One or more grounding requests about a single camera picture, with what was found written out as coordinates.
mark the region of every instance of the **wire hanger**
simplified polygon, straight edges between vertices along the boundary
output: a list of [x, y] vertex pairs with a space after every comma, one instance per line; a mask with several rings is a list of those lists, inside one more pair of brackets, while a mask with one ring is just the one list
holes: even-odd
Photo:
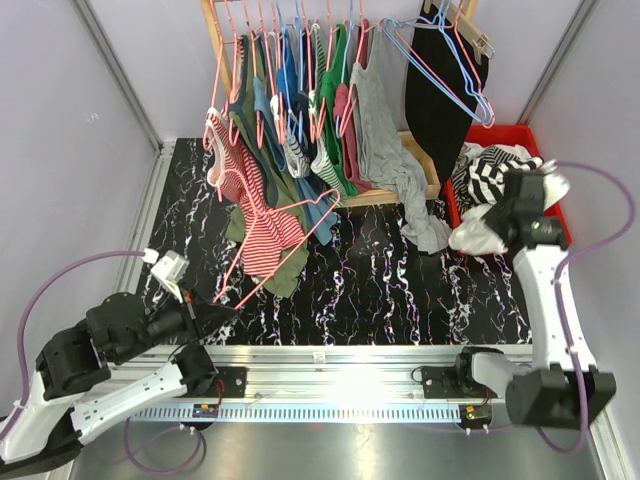
[[[371, 30], [373, 30], [375, 28], [375, 26], [370, 26], [370, 27], [366, 27], [365, 26], [365, 19], [364, 19], [364, 5], [363, 5], [363, 0], [360, 0], [360, 41], [358, 43], [358, 51], [356, 53], [356, 62], [362, 64], [362, 49], [364, 48], [364, 39], [367, 37], [367, 33], [369, 33]], [[352, 83], [349, 86], [349, 94], [347, 96], [347, 104], [345, 105], [344, 108], [344, 119], [341, 119], [340, 116], [336, 117], [336, 136], [338, 138], [342, 138], [345, 134], [345, 132], [347, 131], [347, 125], [349, 123], [349, 120], [351, 118], [351, 115], [353, 115], [353, 108], [354, 108], [354, 102], [355, 100], [353, 99], [353, 87], [354, 84]]]
[[[306, 16], [304, 18], [304, 20], [302, 19], [302, 17], [300, 17], [300, 4], [299, 1], [296, 0], [296, 16], [294, 18], [293, 24], [294, 24], [294, 28], [296, 30], [296, 33], [298, 34], [298, 41], [299, 41], [299, 53], [298, 53], [298, 92], [302, 92], [304, 91], [304, 80], [305, 80], [305, 63], [304, 63], [304, 48], [305, 48], [305, 37], [306, 37], [306, 32], [307, 32], [307, 26], [306, 26], [307, 20], [306, 20]], [[297, 121], [297, 130], [298, 130], [298, 144], [300, 146], [302, 146], [303, 144], [303, 134], [304, 134], [304, 129], [303, 129], [303, 125], [304, 125], [304, 116], [303, 116], [303, 112], [302, 109], [300, 109], [300, 112], [298, 112], [298, 121]]]
[[[244, 9], [245, 17], [247, 17], [247, 27], [249, 28], [249, 37], [251, 38], [251, 48], [253, 52], [252, 54], [253, 78], [257, 78], [258, 77], [258, 60], [256, 58], [257, 57], [256, 40], [258, 39], [258, 32], [254, 31], [251, 28], [251, 23], [249, 21], [249, 10], [247, 9], [247, 0], [242, 0], [242, 8]], [[264, 19], [262, 18], [262, 8], [260, 8], [260, 24], [264, 29]], [[256, 110], [256, 140], [257, 140], [258, 148], [262, 148], [262, 145], [264, 143], [264, 118], [260, 110]]]
[[[462, 43], [462, 39], [460, 38], [458, 32], [458, 20], [460, 18], [462, 12], [462, 3], [460, 2], [460, 7], [458, 8], [458, 12], [456, 17], [451, 25], [447, 26], [445, 24], [446, 14], [449, 6], [451, 5], [451, 0], [443, 0], [443, 3], [440, 5], [440, 9], [434, 19], [428, 20], [424, 16], [419, 16], [414, 19], [405, 22], [399, 22], [397, 20], [391, 18], [384, 18], [382, 20], [383, 31], [392, 41], [392, 43], [400, 50], [400, 52], [422, 73], [430, 82], [432, 82], [442, 93], [447, 95], [460, 109], [462, 109], [467, 115], [476, 120], [481, 125], [489, 128], [495, 122], [495, 115], [493, 113], [493, 109], [487, 100], [487, 98], [482, 94], [481, 86], [479, 82], [479, 75], [475, 67], [473, 66], [473, 62], [470, 61], [469, 55], [464, 48]], [[469, 96], [474, 97], [480, 106], [481, 115], [477, 115], [474, 111], [469, 109], [465, 103], [460, 100], [460, 98], [449, 88], [449, 86], [429, 67], [426, 62], [420, 58], [420, 56], [413, 50], [413, 48], [409, 45], [406, 39], [398, 32], [399, 28], [404, 26], [412, 26], [415, 28], [421, 29], [437, 29], [444, 36], [445, 41], [451, 50], [454, 58], [458, 62], [460, 67], [460, 71], [463, 75], [465, 81], [465, 93]], [[478, 81], [477, 90], [474, 88], [473, 81], [471, 80], [471, 76], [467, 71], [466, 67], [462, 63], [460, 56], [458, 55], [457, 49], [453, 43], [453, 40], [446, 35], [445, 29], [453, 29], [456, 40], [458, 41], [461, 50], [464, 52], [467, 61], [469, 62], [469, 66], [473, 72], [474, 77]]]
[[[227, 8], [227, 15], [229, 16], [229, 24], [231, 25], [231, 29], [233, 30], [233, 86], [231, 87], [231, 94], [229, 95], [229, 104], [234, 103], [239, 94], [240, 94], [240, 85], [238, 82], [238, 47], [241, 39], [238, 37], [238, 31], [236, 30], [236, 26], [233, 23], [233, 16], [231, 15], [231, 7], [229, 6], [229, 0], [224, 0], [224, 5]], [[233, 136], [233, 118], [230, 118], [229, 122], [229, 142], [231, 145], [235, 146], [238, 143], [238, 138], [240, 137], [240, 129], [236, 127], [236, 135]]]
[[[276, 14], [276, 4], [274, 0], [271, 0], [271, 13], [273, 14], [273, 34], [276, 37], [276, 69], [282, 68], [282, 31], [280, 29], [280, 24], [278, 23], [278, 18]], [[274, 96], [271, 97], [271, 112], [273, 113], [273, 118], [276, 126], [276, 136], [278, 137], [278, 143], [280, 145], [284, 145], [286, 142], [286, 125], [288, 122], [288, 118], [286, 112], [284, 110], [284, 95], [282, 92], [278, 91], [277, 83], [273, 85]]]
[[[218, 136], [217, 132], [214, 130], [213, 131], [213, 135], [214, 136]], [[214, 143], [214, 145], [218, 145], [221, 146], [222, 142], [217, 141]], [[224, 158], [225, 155], [222, 153], [218, 153], [216, 152], [216, 161], [220, 161], [219, 157]], [[223, 179], [226, 177], [226, 175], [234, 175], [235, 177], [237, 177], [237, 179], [240, 181], [240, 183], [242, 183], [245, 192], [249, 192], [249, 186], [247, 183], [246, 178], [244, 177], [244, 174], [242, 172], [239, 172], [238, 170], [235, 170], [233, 168], [225, 168], [225, 164], [222, 164], [222, 168], [221, 168], [221, 172], [220, 175], [218, 176], [218, 178], [212, 182], [211, 178], [209, 177], [209, 174], [207, 175], [208, 177], [208, 182], [217, 190], [218, 193], [218, 201], [222, 201], [222, 189], [221, 189], [221, 185], [222, 185], [222, 181]], [[302, 245], [304, 245], [304, 243], [309, 239], [309, 237], [311, 235], [313, 235], [313, 233], [315, 232], [315, 230], [320, 226], [320, 224], [322, 224], [322, 222], [324, 222], [325, 218], [327, 218], [332, 212], [333, 210], [335, 210], [335, 208], [340, 204], [340, 192], [336, 189], [330, 189], [327, 190], [326, 192], [323, 192], [322, 194], [320, 194], [318, 196], [317, 199], [315, 200], [304, 200], [302, 202], [298, 202], [298, 203], [294, 203], [292, 205], [287, 205], [285, 207], [281, 207], [281, 208], [277, 208], [277, 209], [268, 209], [266, 211], [260, 212], [258, 210], [258, 207], [256, 206], [252, 196], [250, 194], [247, 194], [247, 198], [249, 200], [249, 204], [250, 207], [252, 209], [253, 212], [253, 220], [251, 221], [251, 225], [249, 226], [249, 228], [246, 231], [245, 234], [245, 240], [244, 242], [242, 242], [242, 245], [240, 246], [240, 248], [238, 249], [238, 252], [236, 253], [236, 256], [234, 257], [233, 261], [231, 262], [231, 265], [229, 267], [229, 269], [227, 270], [227, 272], [225, 273], [223, 282], [222, 282], [222, 288], [220, 289], [220, 292], [215, 296], [215, 298], [213, 299], [213, 303], [217, 303], [218, 300], [220, 300], [220, 297], [222, 297], [228, 290], [228, 282], [229, 282], [229, 278], [231, 277], [231, 274], [233, 273], [233, 269], [235, 268], [235, 266], [238, 264], [238, 262], [240, 261], [240, 257], [242, 255], [242, 252], [244, 250], [245, 245], [248, 243], [248, 239], [249, 237], [253, 234], [253, 231], [255, 229], [255, 226], [257, 224], [258, 218], [259, 217], [263, 217], [263, 216], [273, 216], [276, 212], [281, 212], [281, 211], [285, 211], [285, 210], [289, 210], [291, 208], [300, 206], [300, 205], [305, 205], [305, 204], [318, 204], [324, 197], [329, 196], [329, 195], [335, 195], [334, 197], [334, 202], [333, 205], [331, 205], [331, 207], [325, 212], [325, 214], [320, 218], [320, 220], [307, 232], [307, 234], [298, 242], [298, 244], [289, 251], [289, 253], [287, 254], [287, 256], [280, 261], [280, 263], [278, 265], [276, 265], [273, 270], [271, 270], [271, 272], [265, 276], [263, 278], [263, 280], [256, 285], [256, 287], [244, 298], [242, 299], [242, 301], [240, 301], [240, 303], [238, 303], [238, 305], [235, 306], [236, 310], [239, 310], [244, 304], [246, 304], [249, 299], [251, 297], [253, 297], [258, 290], [267, 282], [267, 280], [269, 280], [271, 277], [273, 277], [276, 272], [278, 271], [278, 269], [280, 269], [280, 267], [282, 267], [282, 265], [284, 265], [287, 260], [289, 260], [289, 258], [298, 250], [302, 247]]]
[[[212, 9], [216, 8], [213, 0], [209, 0], [209, 4], [211, 6]], [[231, 45], [231, 44], [235, 44], [235, 40], [232, 42], [225, 42], [224, 38], [222, 37], [222, 29], [220, 28], [220, 24], [218, 23], [216, 17], [214, 16], [213, 21], [216, 25], [216, 31], [218, 32], [218, 43], [220, 45], [219, 47], [219, 51], [218, 51], [218, 65], [216, 67], [216, 78], [213, 84], [213, 94], [211, 96], [211, 107], [209, 107], [209, 110], [207, 110], [207, 116], [206, 116], [206, 120], [205, 120], [205, 128], [204, 128], [204, 134], [202, 136], [202, 146], [204, 147], [205, 151], [209, 152], [211, 151], [211, 149], [213, 148], [213, 144], [215, 141], [215, 136], [214, 136], [214, 132], [213, 132], [213, 116], [218, 113], [218, 110], [215, 108], [215, 102], [216, 102], [216, 97], [218, 95], [218, 85], [220, 84], [220, 72], [222, 70], [222, 55], [224, 53], [224, 48], [225, 45]], [[229, 101], [227, 100], [225, 102], [225, 106], [223, 108], [223, 112], [226, 112], [227, 107], [229, 106]]]
[[[339, 28], [333, 28], [333, 21], [331, 18], [331, 1], [327, 0], [327, 17], [329, 19], [329, 48], [327, 50], [327, 69], [325, 73], [331, 69], [331, 51], [333, 47], [333, 36], [338, 32]], [[321, 137], [322, 132], [324, 130], [324, 121], [327, 116], [327, 99], [322, 99], [322, 106], [320, 107], [320, 111], [318, 113], [317, 124], [315, 125], [315, 137]]]

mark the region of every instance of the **small label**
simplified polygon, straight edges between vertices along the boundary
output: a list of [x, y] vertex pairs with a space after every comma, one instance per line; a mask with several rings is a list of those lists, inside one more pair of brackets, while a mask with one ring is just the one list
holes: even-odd
[[313, 352], [313, 363], [327, 363], [327, 356], [324, 352]]

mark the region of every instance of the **red striped shirt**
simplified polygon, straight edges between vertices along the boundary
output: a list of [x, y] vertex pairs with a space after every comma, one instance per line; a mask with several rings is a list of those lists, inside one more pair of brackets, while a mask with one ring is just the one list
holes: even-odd
[[[280, 263], [282, 250], [297, 245], [304, 233], [295, 217], [267, 206], [262, 196], [262, 176], [247, 147], [242, 141], [235, 146], [229, 142], [229, 126], [219, 114], [212, 115], [216, 160], [207, 173], [207, 182], [216, 186], [223, 172], [234, 169], [242, 173], [247, 187], [235, 173], [225, 172], [218, 186], [222, 194], [242, 208], [246, 221], [246, 236], [242, 250], [244, 272], [256, 277], [270, 276]], [[251, 234], [252, 222], [256, 224]]]

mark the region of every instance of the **green shirt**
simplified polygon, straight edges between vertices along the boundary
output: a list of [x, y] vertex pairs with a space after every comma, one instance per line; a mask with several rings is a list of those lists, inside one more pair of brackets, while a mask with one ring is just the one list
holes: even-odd
[[344, 176], [344, 168], [342, 166], [342, 142], [336, 137], [336, 129], [333, 123], [333, 107], [336, 100], [336, 92], [341, 83], [349, 84], [349, 69], [346, 69], [345, 76], [342, 78], [342, 65], [347, 50], [347, 27], [344, 24], [338, 25], [338, 32], [335, 38], [336, 49], [331, 59], [331, 67], [328, 72], [322, 76], [320, 84], [318, 104], [322, 105], [322, 100], [326, 100], [326, 116], [324, 120], [324, 130], [322, 138], [325, 141], [327, 154], [336, 171], [336, 175], [340, 179], [340, 183], [344, 185], [347, 195], [356, 196], [358, 190], [356, 186], [346, 179]]

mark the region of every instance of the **metal frame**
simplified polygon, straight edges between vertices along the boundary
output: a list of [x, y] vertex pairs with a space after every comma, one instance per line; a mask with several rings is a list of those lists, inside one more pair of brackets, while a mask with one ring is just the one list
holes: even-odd
[[136, 93], [131, 86], [131, 82], [129, 82], [122, 65], [120, 65], [120, 61], [118, 60], [113, 47], [109, 43], [109, 39], [104, 33], [104, 29], [102, 28], [102, 25], [100, 25], [100, 21], [91, 7], [89, 0], [71, 0], [71, 4], [75, 7], [80, 20], [82, 20], [91, 40], [98, 49], [105, 67], [109, 70], [116, 87], [120, 90], [120, 93], [122, 93], [122, 96], [126, 100], [127, 105], [129, 105], [131, 112], [136, 117], [140, 128], [142, 128], [147, 140], [153, 147], [154, 152], [156, 154], [160, 153], [160, 149], [162, 148], [162, 139], [158, 136], [158, 132], [156, 132], [155, 127], [151, 123], [151, 120], [149, 120], [149, 116], [142, 106], [142, 103], [136, 96]]
[[549, 62], [544, 68], [538, 83], [533, 89], [529, 100], [527, 100], [527, 103], [518, 118], [518, 124], [529, 125], [533, 120], [542, 100], [549, 91], [553, 80], [556, 78], [560, 67], [567, 59], [571, 48], [575, 44], [580, 32], [584, 29], [584, 26], [591, 17], [591, 14], [594, 12], [598, 3], [600, 3], [600, 0], [581, 0], [580, 5], [576, 8], [573, 17], [562, 34], [558, 45], [556, 45]]

